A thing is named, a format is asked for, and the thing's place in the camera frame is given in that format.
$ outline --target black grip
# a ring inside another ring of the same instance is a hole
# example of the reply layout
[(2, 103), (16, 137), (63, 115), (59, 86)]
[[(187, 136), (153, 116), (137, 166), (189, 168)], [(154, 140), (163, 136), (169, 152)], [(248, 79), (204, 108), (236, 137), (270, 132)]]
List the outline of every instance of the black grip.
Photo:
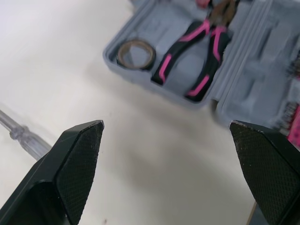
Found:
[(192, 22), (185, 34), (179, 38), (164, 55), (151, 80), (157, 84), (163, 85), (180, 55), (190, 46), (204, 38), (209, 31), (210, 23), (208, 20), (205, 20), (204, 22)]
[(217, 27), (211, 34), (209, 51), (205, 65), (197, 81), (186, 94), (186, 98), (193, 102), (200, 102), (209, 89), (216, 71), (222, 64), (223, 53), (231, 41), (225, 27)]

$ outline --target pliers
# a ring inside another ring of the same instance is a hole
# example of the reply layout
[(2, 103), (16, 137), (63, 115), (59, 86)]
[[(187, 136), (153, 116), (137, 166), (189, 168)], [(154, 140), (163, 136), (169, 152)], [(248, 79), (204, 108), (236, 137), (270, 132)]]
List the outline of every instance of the pliers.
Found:
[(151, 80), (159, 85), (164, 85), (180, 55), (211, 31), (206, 62), (197, 81), (185, 94), (185, 97), (193, 102), (201, 101), (210, 87), (216, 71), (221, 66), (224, 50), (231, 41), (227, 27), (234, 18), (237, 5), (237, 0), (223, 0), (213, 8), (203, 22), (193, 21), (185, 34), (164, 55)]

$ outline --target screwdriver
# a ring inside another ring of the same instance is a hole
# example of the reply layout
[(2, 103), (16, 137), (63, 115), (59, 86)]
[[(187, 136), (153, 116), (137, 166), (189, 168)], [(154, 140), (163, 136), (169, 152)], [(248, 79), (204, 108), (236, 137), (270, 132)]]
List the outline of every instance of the screwdriver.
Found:
[(0, 124), (9, 131), (10, 137), (17, 140), (22, 148), (36, 160), (39, 160), (50, 151), (51, 146), (47, 142), (31, 132), (28, 127), (19, 125), (1, 110)]

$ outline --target white surface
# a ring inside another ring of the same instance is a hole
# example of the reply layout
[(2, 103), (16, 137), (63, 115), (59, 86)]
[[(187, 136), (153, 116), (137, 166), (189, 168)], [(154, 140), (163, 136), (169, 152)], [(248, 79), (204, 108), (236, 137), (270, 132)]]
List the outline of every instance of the white surface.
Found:
[[(0, 108), (50, 144), (102, 119), (81, 225), (243, 225), (254, 200), (232, 137), (197, 112), (122, 80), (102, 50), (126, 0), (10, 0), (0, 6)], [(0, 127), (0, 205), (34, 160)]]

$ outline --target gray tool case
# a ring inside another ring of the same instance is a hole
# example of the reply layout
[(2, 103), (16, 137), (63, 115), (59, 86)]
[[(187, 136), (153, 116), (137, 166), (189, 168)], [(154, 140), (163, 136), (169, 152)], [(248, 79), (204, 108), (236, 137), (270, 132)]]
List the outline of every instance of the gray tool case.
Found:
[[(224, 61), (201, 102), (184, 98), (205, 62), (209, 38), (190, 47), (174, 65), (163, 86), (151, 82), (163, 55), (193, 20), (209, 13), (195, 0), (136, 0), (136, 12), (103, 52), (108, 67), (126, 80), (157, 92), (185, 107), (198, 109), (211, 100), (218, 102), (216, 114), (228, 126), (231, 120), (269, 128), (281, 119), (285, 105), (297, 101), (300, 84), (288, 75), (300, 49), (300, 3), (292, 0), (241, 0), (229, 26), (232, 41)], [(122, 43), (147, 41), (156, 50), (150, 71), (130, 70), (117, 63)]]

